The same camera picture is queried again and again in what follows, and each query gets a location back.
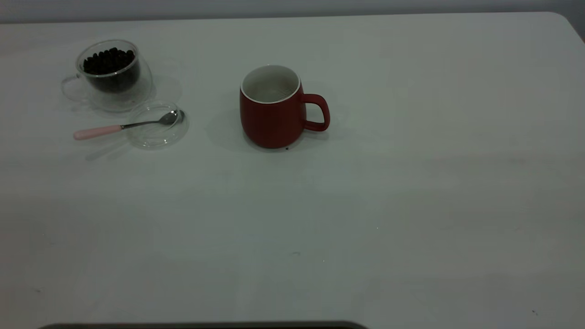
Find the table surface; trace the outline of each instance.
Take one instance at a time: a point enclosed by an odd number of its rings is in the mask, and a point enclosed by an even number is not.
[[[553,13],[0,25],[0,327],[349,320],[583,328],[585,46]],[[145,151],[60,95],[77,54],[136,43],[190,118]],[[331,109],[264,150],[245,74]],[[309,119],[319,120],[315,106]]]

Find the glass cup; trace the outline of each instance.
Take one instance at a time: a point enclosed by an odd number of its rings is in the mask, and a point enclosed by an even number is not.
[[[108,74],[90,74],[84,71],[83,64],[88,57],[111,48],[134,52],[134,60],[126,67]],[[77,57],[74,76],[61,82],[63,94],[74,101],[88,100],[100,109],[123,112],[132,109],[150,96],[152,75],[138,47],[124,40],[107,40],[93,44]]]

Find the glass cup handle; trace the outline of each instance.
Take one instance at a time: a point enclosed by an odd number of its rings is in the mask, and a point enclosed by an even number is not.
[[[86,98],[86,91],[83,88],[81,75],[68,76],[61,81],[61,92],[72,101],[82,101]]]

